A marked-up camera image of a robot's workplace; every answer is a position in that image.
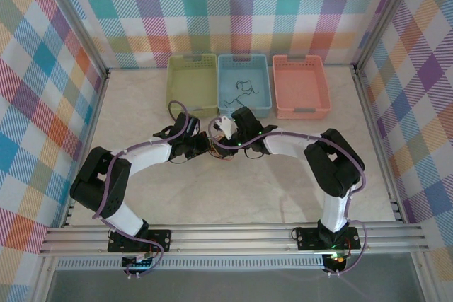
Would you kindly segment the light blue perforated plastic basket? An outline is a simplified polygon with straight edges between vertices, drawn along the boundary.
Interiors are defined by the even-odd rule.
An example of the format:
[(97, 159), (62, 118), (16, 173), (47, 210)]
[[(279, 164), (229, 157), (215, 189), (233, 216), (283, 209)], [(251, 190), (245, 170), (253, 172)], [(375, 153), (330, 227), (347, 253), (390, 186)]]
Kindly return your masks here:
[(230, 116), (248, 107), (257, 118), (266, 118), (273, 106), (267, 57), (221, 54), (217, 64), (219, 113)]

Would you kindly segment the pale green perforated plastic basket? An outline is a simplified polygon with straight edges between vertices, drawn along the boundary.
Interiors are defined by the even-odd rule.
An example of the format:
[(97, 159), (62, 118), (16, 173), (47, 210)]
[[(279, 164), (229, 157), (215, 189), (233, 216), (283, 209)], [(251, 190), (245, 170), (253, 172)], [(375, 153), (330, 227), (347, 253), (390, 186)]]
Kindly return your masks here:
[(217, 107), (217, 56), (173, 55), (167, 63), (166, 102), (177, 100), (191, 115), (213, 117)]

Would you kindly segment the pink perforated plastic basket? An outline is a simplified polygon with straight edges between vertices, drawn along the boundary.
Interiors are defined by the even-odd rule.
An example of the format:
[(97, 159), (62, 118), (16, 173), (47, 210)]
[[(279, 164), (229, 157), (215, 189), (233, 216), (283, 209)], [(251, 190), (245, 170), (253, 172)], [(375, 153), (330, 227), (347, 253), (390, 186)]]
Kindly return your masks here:
[(330, 113), (330, 91), (320, 56), (275, 55), (273, 79), (277, 118), (322, 120)]

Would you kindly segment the small circuit board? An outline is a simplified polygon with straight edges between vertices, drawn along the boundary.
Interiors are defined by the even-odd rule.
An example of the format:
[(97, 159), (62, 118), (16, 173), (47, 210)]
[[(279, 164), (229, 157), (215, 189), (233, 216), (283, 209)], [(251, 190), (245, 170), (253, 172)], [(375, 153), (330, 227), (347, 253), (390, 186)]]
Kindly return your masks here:
[(144, 272), (148, 270), (154, 263), (154, 257), (141, 258), (138, 256), (124, 256), (121, 259), (121, 267), (129, 270), (131, 273)]
[(350, 250), (334, 250), (333, 252), (323, 254), (323, 263), (325, 265), (343, 265), (350, 256)]

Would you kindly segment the aluminium side rail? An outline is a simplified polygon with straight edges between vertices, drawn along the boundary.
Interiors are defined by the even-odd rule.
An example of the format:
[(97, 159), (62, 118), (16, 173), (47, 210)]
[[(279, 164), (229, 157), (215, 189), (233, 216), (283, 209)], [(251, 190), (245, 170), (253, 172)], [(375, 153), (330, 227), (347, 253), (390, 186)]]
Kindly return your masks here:
[[(96, 132), (96, 126), (98, 124), (98, 119), (99, 119), (99, 116), (101, 113), (103, 101), (104, 101), (105, 94), (106, 94), (106, 91), (108, 88), (110, 75), (111, 75), (110, 69), (108, 69), (106, 71), (106, 73), (103, 75), (103, 80), (101, 81), (99, 96), (98, 96), (98, 99), (96, 102), (95, 109), (93, 110), (89, 129), (87, 132), (86, 142), (84, 144), (84, 148), (82, 150), (81, 157), (78, 160), (77, 168), (76, 168), (76, 172), (74, 173), (73, 180), (75, 180), (76, 176), (78, 175), (79, 171), (81, 170), (81, 167), (84, 164), (84, 161), (86, 160), (86, 158), (91, 150), (91, 145), (93, 143), (94, 134)], [(67, 200), (64, 205), (64, 210), (62, 212), (61, 219), (59, 220), (58, 226), (60, 228), (64, 228), (70, 224), (69, 219), (71, 217), (71, 210), (73, 209), (73, 207), (74, 207), (74, 200), (70, 196), (70, 191), (68, 191)]]
[(391, 169), (390, 163), (386, 157), (384, 143), (380, 136), (378, 125), (374, 121), (372, 105), (367, 96), (365, 86), (362, 82), (362, 79), (360, 78), (360, 73), (354, 68), (352, 68), (350, 71), (359, 97), (360, 104), (362, 106), (365, 121), (367, 122), (367, 128), (369, 130), (369, 135), (372, 140), (374, 152), (377, 157), (377, 162), (379, 164), (379, 169), (384, 180), (385, 188), (386, 191), (388, 192), (390, 205), (392, 207), (392, 211), (394, 212), (394, 217), (397, 222), (408, 223), (404, 208), (401, 206), (400, 195), (396, 187), (394, 174)]

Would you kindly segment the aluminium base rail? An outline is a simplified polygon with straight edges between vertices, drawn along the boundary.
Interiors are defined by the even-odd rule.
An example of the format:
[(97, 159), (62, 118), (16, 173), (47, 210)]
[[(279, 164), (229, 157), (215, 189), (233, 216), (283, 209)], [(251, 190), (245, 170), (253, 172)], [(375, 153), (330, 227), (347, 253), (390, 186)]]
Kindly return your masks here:
[[(169, 255), (292, 255), (298, 252), (294, 223), (155, 225), (171, 232)], [(357, 227), (362, 251), (423, 252), (428, 241), (418, 224), (367, 222)], [(51, 228), (42, 256), (94, 256), (108, 253), (108, 227)]]

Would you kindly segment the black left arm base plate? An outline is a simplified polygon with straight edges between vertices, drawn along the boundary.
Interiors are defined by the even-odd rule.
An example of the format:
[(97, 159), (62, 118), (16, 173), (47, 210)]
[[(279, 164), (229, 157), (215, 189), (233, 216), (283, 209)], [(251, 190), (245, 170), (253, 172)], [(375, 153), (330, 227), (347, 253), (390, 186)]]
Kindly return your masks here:
[[(132, 240), (131, 238), (120, 235), (116, 232), (109, 232), (108, 234), (109, 243), (107, 247), (108, 252), (123, 252), (123, 253), (132, 253), (132, 252), (156, 252), (159, 250), (157, 245), (151, 245), (146, 242)], [(158, 243), (163, 249), (164, 252), (170, 250), (171, 244), (171, 231), (170, 230), (152, 230), (148, 229), (141, 231), (137, 238), (150, 240), (155, 243)]]

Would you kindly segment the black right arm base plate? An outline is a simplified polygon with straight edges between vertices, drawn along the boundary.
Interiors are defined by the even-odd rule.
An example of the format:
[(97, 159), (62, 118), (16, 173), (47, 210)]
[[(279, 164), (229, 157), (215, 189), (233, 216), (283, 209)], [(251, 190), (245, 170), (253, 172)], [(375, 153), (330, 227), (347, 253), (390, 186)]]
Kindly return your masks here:
[(335, 241), (324, 241), (317, 228), (296, 227), (292, 230), (292, 238), (297, 249), (302, 250), (360, 250), (361, 242), (355, 227), (349, 226), (343, 235)]

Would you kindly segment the aluminium frame post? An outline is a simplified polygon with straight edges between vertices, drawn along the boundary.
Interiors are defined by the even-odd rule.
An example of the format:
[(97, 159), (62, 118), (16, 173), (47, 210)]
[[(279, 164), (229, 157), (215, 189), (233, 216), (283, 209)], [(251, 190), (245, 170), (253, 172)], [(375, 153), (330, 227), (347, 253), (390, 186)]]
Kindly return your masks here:
[(104, 79), (108, 78), (109, 68), (101, 58), (101, 54), (98, 52), (93, 40), (88, 34), (82, 20), (80, 19), (76, 9), (74, 8), (71, 0), (55, 0), (58, 6), (61, 8), (61, 12), (64, 14), (69, 25), (74, 30), (75, 35), (78, 37), (81, 45), (86, 50), (87, 55), (91, 58), (92, 62), (96, 66), (97, 70), (101, 73)]
[(402, 1), (403, 0), (386, 0), (384, 2), (383, 9), (379, 14), (373, 30), (365, 40), (363, 48), (360, 50), (357, 59), (352, 63), (353, 69), (356, 72), (364, 69)]

